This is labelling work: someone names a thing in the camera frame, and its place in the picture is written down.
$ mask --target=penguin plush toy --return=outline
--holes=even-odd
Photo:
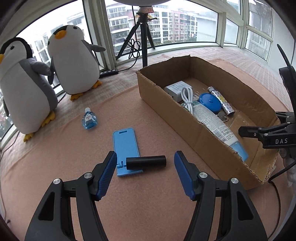
[[[22,38],[12,38],[0,49],[0,88],[6,115],[25,134],[33,137],[40,126],[55,118],[58,101],[44,75],[50,76],[47,64],[32,58],[29,44]]]
[[[49,38],[47,50],[52,71],[49,82],[53,81],[55,72],[71,100],[102,84],[99,63],[92,51],[103,52],[105,48],[86,42],[79,27],[66,25],[58,28]]]

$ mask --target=blue gripper pad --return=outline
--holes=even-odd
[[[198,187],[197,175],[199,174],[199,170],[194,164],[187,161],[181,151],[175,153],[174,163],[185,194],[190,197],[191,200],[196,201],[197,193],[195,189]]]
[[[116,153],[113,153],[98,181],[98,192],[96,194],[97,201],[101,200],[101,198],[106,195],[113,173],[115,171],[116,165],[117,165],[117,157],[116,157]]]
[[[127,128],[113,133],[114,151],[117,154],[117,176],[127,176],[143,172],[140,170],[127,170],[126,158],[139,157],[138,146],[133,128]]]

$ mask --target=penguin beak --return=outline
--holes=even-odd
[[[4,54],[0,53],[0,63],[2,62],[3,59],[4,59]]]
[[[58,31],[58,32],[56,33],[56,35],[55,35],[55,38],[56,38],[56,39],[61,39],[61,38],[65,37],[66,33],[67,33],[66,30]]]

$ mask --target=tube of cream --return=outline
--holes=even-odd
[[[218,90],[215,90],[212,86],[210,86],[208,88],[208,91],[220,100],[222,104],[222,108],[227,115],[233,115],[235,113],[234,109],[231,107],[231,105],[226,101],[226,99],[221,95],[221,93]]]
[[[233,132],[211,112],[207,107],[201,103],[194,101],[193,115],[199,122],[206,125],[206,127],[222,142],[230,146],[237,154],[242,158],[242,161],[246,161],[249,157],[243,146],[239,143],[239,140],[233,134]]]

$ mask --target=tripod leg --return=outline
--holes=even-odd
[[[147,37],[148,37],[148,40],[150,42],[151,47],[155,49],[154,42],[153,42],[153,39],[152,39],[151,32],[150,32],[148,24],[147,24]]]
[[[137,24],[134,27],[132,27],[132,29],[131,29],[130,33],[128,34],[126,40],[124,41],[118,55],[116,56],[116,60],[118,60],[121,57],[121,55],[123,54],[126,46],[128,45],[128,42],[131,40],[133,35],[136,34],[136,31],[137,31],[139,26],[140,26],[140,22],[137,22]]]
[[[148,66],[147,60],[147,27],[148,25],[143,23],[141,24],[141,42],[142,42],[142,62],[143,67]]]

